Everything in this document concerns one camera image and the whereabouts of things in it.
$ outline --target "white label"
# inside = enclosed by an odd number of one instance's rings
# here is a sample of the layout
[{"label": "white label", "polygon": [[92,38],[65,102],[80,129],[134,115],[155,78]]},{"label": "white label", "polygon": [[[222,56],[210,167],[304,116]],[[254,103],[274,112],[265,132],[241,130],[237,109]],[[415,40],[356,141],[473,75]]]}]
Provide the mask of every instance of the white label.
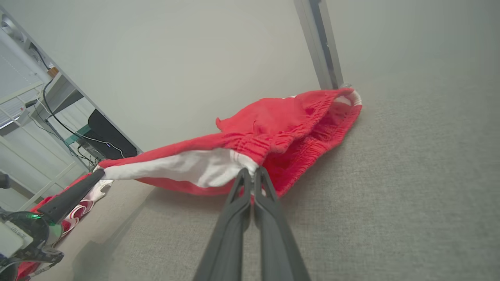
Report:
[{"label": "white label", "polygon": [[4,224],[10,228],[10,230],[12,232],[14,232],[15,234],[17,234],[17,236],[21,237],[22,238],[22,248],[21,249],[24,249],[26,248],[26,246],[28,246],[29,244],[31,244],[31,242],[33,242],[33,237],[29,236],[24,230],[22,230],[19,226],[13,224],[12,222],[10,221],[6,221],[4,222]]}]

